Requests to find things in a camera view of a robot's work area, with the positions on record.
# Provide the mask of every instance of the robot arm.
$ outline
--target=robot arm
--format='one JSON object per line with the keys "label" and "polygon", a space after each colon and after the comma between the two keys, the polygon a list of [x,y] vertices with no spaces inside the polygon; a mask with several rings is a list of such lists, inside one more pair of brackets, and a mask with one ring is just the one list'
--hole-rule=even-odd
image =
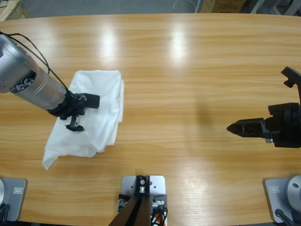
{"label": "robot arm", "polygon": [[11,92],[34,105],[61,117],[72,117],[67,129],[83,131],[76,118],[85,114],[85,108],[98,108],[100,97],[73,94],[42,70],[31,56],[8,35],[0,34],[0,93]]}
{"label": "robot arm", "polygon": [[[288,78],[284,84],[298,86],[301,99],[301,74],[286,67],[282,72]],[[241,137],[261,137],[275,147],[301,147],[301,106],[299,103],[286,103],[268,106],[272,117],[267,119],[239,120],[227,127],[231,133]]]}

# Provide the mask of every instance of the wood grain surface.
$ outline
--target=wood grain surface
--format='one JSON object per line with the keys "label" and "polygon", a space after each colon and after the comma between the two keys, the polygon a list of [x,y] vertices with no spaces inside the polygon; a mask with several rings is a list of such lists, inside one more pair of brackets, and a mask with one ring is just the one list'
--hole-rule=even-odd
{"label": "wood grain surface", "polygon": [[77,70],[120,70],[124,118],[94,158],[41,161],[55,117],[0,95],[0,175],[26,178],[20,220],[106,226],[124,175],[163,175],[170,226],[272,221],[262,181],[301,174],[301,149],[275,148],[226,127],[298,102],[280,73],[301,71],[301,18],[119,15],[0,23],[28,36],[69,85]]}

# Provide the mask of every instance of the cylindrical robot link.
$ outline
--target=cylindrical robot link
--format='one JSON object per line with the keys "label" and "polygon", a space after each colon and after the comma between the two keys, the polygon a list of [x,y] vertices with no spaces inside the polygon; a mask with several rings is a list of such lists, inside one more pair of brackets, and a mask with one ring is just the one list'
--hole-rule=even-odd
{"label": "cylindrical robot link", "polygon": [[45,110],[55,109],[64,101],[65,87],[4,34],[0,35],[0,64],[0,92],[11,91]]}

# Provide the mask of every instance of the white cloth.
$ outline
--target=white cloth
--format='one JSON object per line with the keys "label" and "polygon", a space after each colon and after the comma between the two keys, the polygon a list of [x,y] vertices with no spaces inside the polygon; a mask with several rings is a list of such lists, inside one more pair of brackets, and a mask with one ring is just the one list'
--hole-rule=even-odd
{"label": "white cloth", "polygon": [[56,120],[45,146],[42,161],[45,169],[59,156],[93,157],[104,152],[106,145],[114,145],[118,123],[122,121],[124,82],[119,71],[78,71],[69,90],[99,95],[99,108],[86,108],[85,115],[77,118],[77,123],[85,129],[82,132],[66,128],[71,117]]}

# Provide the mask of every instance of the metal base plate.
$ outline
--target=metal base plate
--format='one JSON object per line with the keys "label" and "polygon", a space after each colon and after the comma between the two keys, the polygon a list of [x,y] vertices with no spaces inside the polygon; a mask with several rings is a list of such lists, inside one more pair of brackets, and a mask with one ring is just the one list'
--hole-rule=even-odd
{"label": "metal base plate", "polygon": [[25,179],[2,178],[5,182],[6,190],[3,203],[9,205],[8,221],[18,220],[27,186]]}
{"label": "metal base plate", "polygon": [[[122,178],[121,194],[133,196],[135,191],[135,181],[136,176],[124,176]],[[150,176],[150,195],[166,195],[164,176]],[[165,226],[167,226],[167,220],[168,217],[164,222]]]}
{"label": "metal base plate", "polygon": [[287,201],[285,193],[285,189],[289,180],[290,178],[276,178],[266,179],[264,181],[271,217],[277,223],[283,223],[283,221],[275,215],[276,209],[281,209],[285,215],[293,220],[290,205]]}

